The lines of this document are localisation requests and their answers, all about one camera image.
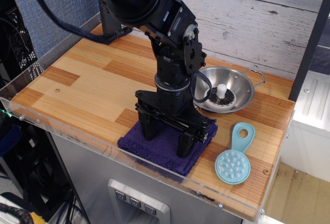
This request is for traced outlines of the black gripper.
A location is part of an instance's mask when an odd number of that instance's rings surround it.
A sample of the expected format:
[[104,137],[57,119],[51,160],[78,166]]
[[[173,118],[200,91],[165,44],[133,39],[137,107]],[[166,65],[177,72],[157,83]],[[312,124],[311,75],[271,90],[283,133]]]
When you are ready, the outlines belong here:
[[157,134],[160,121],[180,131],[177,156],[186,157],[197,142],[205,142],[209,127],[208,119],[194,107],[189,89],[176,94],[157,89],[156,92],[137,90],[139,123],[145,140]]

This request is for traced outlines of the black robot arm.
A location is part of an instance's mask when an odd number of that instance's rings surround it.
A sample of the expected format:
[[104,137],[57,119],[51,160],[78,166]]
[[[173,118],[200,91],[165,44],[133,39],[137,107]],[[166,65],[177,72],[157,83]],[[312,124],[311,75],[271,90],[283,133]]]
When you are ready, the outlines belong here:
[[121,28],[102,36],[94,35],[57,18],[44,0],[37,0],[48,17],[60,28],[88,40],[110,44],[134,28],[150,39],[157,60],[155,92],[138,90],[136,109],[145,139],[152,139],[157,123],[178,131],[177,155],[185,157],[192,146],[208,136],[208,120],[194,107],[196,80],[205,79],[200,68],[206,54],[198,40],[195,15],[182,0],[102,0]]

